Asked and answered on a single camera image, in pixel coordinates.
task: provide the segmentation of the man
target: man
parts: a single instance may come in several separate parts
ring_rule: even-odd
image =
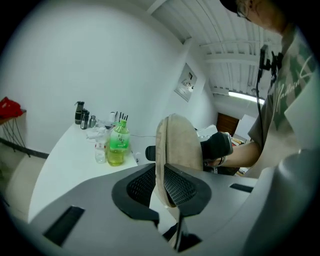
[[[258,178],[267,167],[299,151],[295,134],[284,112],[298,97],[316,68],[313,57],[295,25],[271,0],[220,0],[224,7],[239,17],[282,35],[282,68],[261,109],[264,148],[261,150],[259,117],[248,135],[253,142],[234,147],[222,166],[251,167],[247,177]],[[221,159],[216,159],[216,166]]]

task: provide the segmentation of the red object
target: red object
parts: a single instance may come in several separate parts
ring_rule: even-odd
[[[23,114],[20,104],[4,97],[0,101],[0,119],[17,118]]]

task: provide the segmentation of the black cable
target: black cable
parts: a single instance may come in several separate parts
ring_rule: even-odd
[[[258,85],[259,85],[259,82],[257,81],[256,82],[256,102],[258,104],[258,112],[259,112],[259,119],[260,119],[260,125],[261,125],[261,151],[264,150],[264,146],[265,146],[265,143],[264,143],[264,128],[263,128],[263,124],[262,124],[262,116],[261,116],[261,107],[260,107],[260,102],[259,102],[259,90],[258,90]]]

